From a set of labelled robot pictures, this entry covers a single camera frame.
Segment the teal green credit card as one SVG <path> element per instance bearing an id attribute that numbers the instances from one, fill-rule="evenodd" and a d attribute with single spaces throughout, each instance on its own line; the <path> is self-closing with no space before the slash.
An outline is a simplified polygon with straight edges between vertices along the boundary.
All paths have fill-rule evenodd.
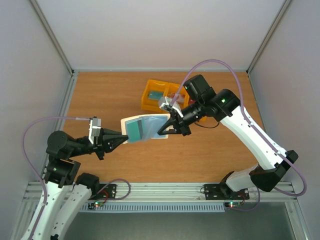
<path id="1" fill-rule="evenodd" d="M 142 140 L 144 134 L 144 123 L 141 118 L 132 119 L 125 122 L 128 143 L 136 143 Z"/>

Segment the beige card holder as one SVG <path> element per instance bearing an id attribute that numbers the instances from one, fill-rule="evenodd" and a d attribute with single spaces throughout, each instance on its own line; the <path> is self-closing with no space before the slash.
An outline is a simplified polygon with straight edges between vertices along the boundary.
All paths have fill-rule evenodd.
<path id="1" fill-rule="evenodd" d="M 164 140 L 169 137 L 169 135 L 158 135 L 158 130 L 165 124 L 165 122 L 170 118 L 169 113 L 157 113 L 157 114 L 142 114 L 135 115 L 120 120 L 121 133 L 126 135 L 125 123 L 129 120 L 134 120 L 141 118 L 143 120 L 143 137 L 140 142 L 146 142 L 148 140 Z"/>

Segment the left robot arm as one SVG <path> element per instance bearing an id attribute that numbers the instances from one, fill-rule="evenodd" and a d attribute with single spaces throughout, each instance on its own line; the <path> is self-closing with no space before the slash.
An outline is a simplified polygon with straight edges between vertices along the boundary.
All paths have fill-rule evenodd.
<path id="1" fill-rule="evenodd" d="M 101 197 L 102 206 L 108 198 L 113 198 L 106 185 L 90 173 L 78 175 L 80 162 L 73 157 L 95 153 L 103 160 L 128 140 L 127 135 L 106 128 L 98 128 L 89 136 L 73 138 L 58 130 L 47 139 L 49 162 L 44 177 L 41 178 L 42 194 L 23 240 L 62 240 L 80 208 L 90 199 Z"/>

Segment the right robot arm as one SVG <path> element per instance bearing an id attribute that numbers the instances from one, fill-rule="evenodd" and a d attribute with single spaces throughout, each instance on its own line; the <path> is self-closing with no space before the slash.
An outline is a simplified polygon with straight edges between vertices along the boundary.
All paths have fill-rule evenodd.
<path id="1" fill-rule="evenodd" d="M 298 159 L 298 154 L 277 145 L 241 107 L 240 99 L 231 90 L 215 93 L 201 74 L 187 80 L 183 87 L 193 104 L 180 109 L 179 105 L 171 103 L 171 98 L 161 97 L 159 108 L 168 111 L 170 118 L 157 133 L 187 136 L 191 134 L 191 124 L 203 117 L 212 117 L 231 130 L 257 160 L 256 166 L 228 173 L 219 183 L 221 194 L 232 198 L 246 188 L 257 187 L 264 192 L 275 189 Z"/>

